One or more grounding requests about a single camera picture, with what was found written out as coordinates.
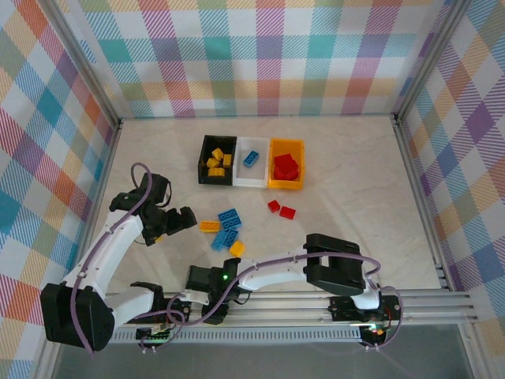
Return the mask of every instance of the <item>plaid fabric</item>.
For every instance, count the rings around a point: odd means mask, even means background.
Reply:
[[[390,113],[405,64],[421,48],[415,41],[425,15],[440,7],[433,0],[78,2],[95,37],[87,46],[105,57],[115,95],[137,118]]]
[[[505,373],[505,1],[475,0],[406,132],[443,253]]]
[[[35,0],[0,12],[0,377],[25,378],[40,290],[73,265],[112,129]]]

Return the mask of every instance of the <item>white table surface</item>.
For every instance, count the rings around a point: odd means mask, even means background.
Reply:
[[[301,191],[197,182],[197,162],[205,134],[279,137],[305,141],[305,186]],[[130,166],[143,162],[172,181],[171,205],[189,206],[199,221],[236,208],[244,257],[268,257],[322,233],[356,242],[361,253],[382,263],[376,279],[401,289],[439,288],[425,233],[388,117],[197,118],[126,121],[100,209],[103,225],[114,196],[133,188]],[[142,175],[140,169],[138,180]],[[293,221],[271,214],[267,203],[297,209]],[[134,281],[184,288],[190,265],[219,266],[232,257],[211,249],[213,234],[198,227],[146,247],[133,244],[108,292]],[[312,290],[295,282],[264,290]]]

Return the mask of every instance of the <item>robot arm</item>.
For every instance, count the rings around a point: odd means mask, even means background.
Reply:
[[[120,193],[112,200],[105,225],[77,266],[60,284],[49,283],[43,289],[40,300],[46,335],[50,341],[83,346],[70,314],[71,294],[77,283],[77,319],[94,351],[107,345],[118,326],[159,305],[163,290],[154,291],[158,286],[147,283],[134,283],[125,292],[106,297],[107,287],[119,262],[139,235],[150,246],[163,234],[172,235],[196,225],[190,208],[184,207],[179,213],[175,208],[165,211],[157,205],[163,202],[169,182],[157,174],[151,177],[151,191],[146,201],[127,216],[145,195],[148,188],[148,176],[145,174],[138,188],[130,193]],[[120,220],[121,224],[112,232],[112,226]],[[90,254],[93,255],[88,262],[88,269],[82,272]]]
[[[304,260],[289,259],[306,256],[308,253],[327,252],[356,255],[357,259],[329,257],[328,266],[322,265],[321,258],[315,254],[314,257]],[[284,262],[265,265],[269,261]],[[250,271],[250,268],[255,266],[262,267]],[[204,316],[220,302],[231,280],[238,282],[228,292],[218,311],[213,313],[206,323],[214,325],[222,323],[230,301],[236,300],[240,294],[250,293],[271,284],[298,280],[306,281],[333,295],[350,297],[358,312],[382,313],[380,290],[375,286],[372,287],[363,273],[359,246],[326,235],[308,235],[307,242],[303,246],[260,261],[232,258],[224,262],[223,268],[190,266],[185,291],[182,293],[183,300],[203,304],[202,316]]]

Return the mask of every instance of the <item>wire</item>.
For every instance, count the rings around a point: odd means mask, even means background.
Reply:
[[[135,188],[139,188],[139,185],[138,185],[137,181],[135,180],[135,174],[133,173],[133,170],[131,172],[132,172],[133,185],[135,186]],[[168,192],[165,192],[167,199],[158,208],[165,208],[172,200],[172,182],[168,179],[166,181],[168,182],[168,189],[170,190],[170,194]]]
[[[183,314],[183,312],[179,311],[179,310],[171,310],[170,311],[171,313],[173,314],[176,314],[178,315],[180,318],[181,318],[181,321],[184,320],[185,318],[185,315]],[[151,317],[151,316],[157,316],[159,314],[166,314],[166,317],[168,318],[168,309],[166,310],[156,310],[154,312],[147,312],[147,313],[142,313],[142,314],[139,314],[138,316],[134,317],[133,319],[137,319],[137,318],[144,318],[144,317]],[[178,334],[181,332],[182,330],[182,326],[179,326],[179,329],[172,335],[172,337],[170,337],[166,342],[162,343],[161,345],[159,345],[157,347],[157,349],[162,349],[164,348],[167,344],[169,344],[170,342],[172,342],[175,337],[178,336]],[[140,339],[140,347],[142,348],[142,352],[145,352],[146,351],[146,347],[144,346],[144,341],[145,341],[145,337],[142,337]]]
[[[247,294],[247,299],[244,302],[239,302],[237,299],[235,299],[234,302],[236,302],[239,306],[243,306],[249,301],[250,298],[251,298],[251,292]]]
[[[76,282],[73,285],[72,293],[70,294],[70,317],[72,318],[73,327],[76,329],[76,333],[79,336],[79,340],[82,342],[84,348],[89,353],[91,359],[95,357],[93,349],[90,343],[88,342],[88,339],[86,339],[86,335],[84,334],[82,327],[80,326],[79,318],[77,317],[77,305],[76,305],[77,290],[79,289],[80,282],[82,281],[82,279],[86,277],[86,271],[88,270],[89,264],[92,262],[93,257],[95,256],[99,247],[105,242],[106,239],[108,239],[111,235],[113,235],[116,229],[118,229],[118,227],[122,223],[124,223],[126,219],[128,219],[146,201],[146,199],[149,196],[149,193],[151,192],[152,174],[149,171],[149,168],[143,163],[140,162],[134,163],[130,168],[130,174],[132,176],[133,184],[137,186],[137,182],[135,181],[135,175],[133,174],[133,171],[137,166],[141,166],[142,168],[144,168],[146,173],[148,174],[148,188],[146,189],[142,198],[121,219],[119,219],[117,223],[115,223],[112,227],[110,227],[110,230],[106,231],[99,238],[98,242],[92,247],[84,263],[82,264],[79,273],[77,274]]]
[[[389,329],[391,327],[391,311],[387,307],[385,307],[385,309],[386,309],[387,317],[389,318],[389,324],[387,325],[387,328]]]
[[[377,349],[379,347],[384,347],[384,346],[389,345],[391,343],[391,341],[394,340],[395,337],[398,335],[398,331],[400,330],[400,327],[402,326],[402,323],[403,323],[403,298],[400,295],[400,291],[398,291],[393,286],[382,287],[382,291],[393,291],[395,293],[396,297],[398,298],[398,303],[400,305],[400,318],[398,319],[398,325],[396,325],[396,329],[393,332],[393,334],[391,335],[391,337],[389,337],[384,343],[382,343],[381,345],[376,347]]]

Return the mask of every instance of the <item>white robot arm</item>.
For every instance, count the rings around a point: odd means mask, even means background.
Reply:
[[[125,292],[106,297],[110,279],[137,237],[142,235],[150,246],[163,234],[196,225],[188,207],[180,212],[163,210],[170,197],[159,204],[170,182],[161,175],[150,175],[151,179],[145,174],[133,191],[112,200],[105,225],[81,261],[60,284],[49,283],[43,289],[40,301],[50,341],[83,347],[85,338],[88,348],[99,351],[118,326],[159,306],[163,289],[149,283],[133,283]]]

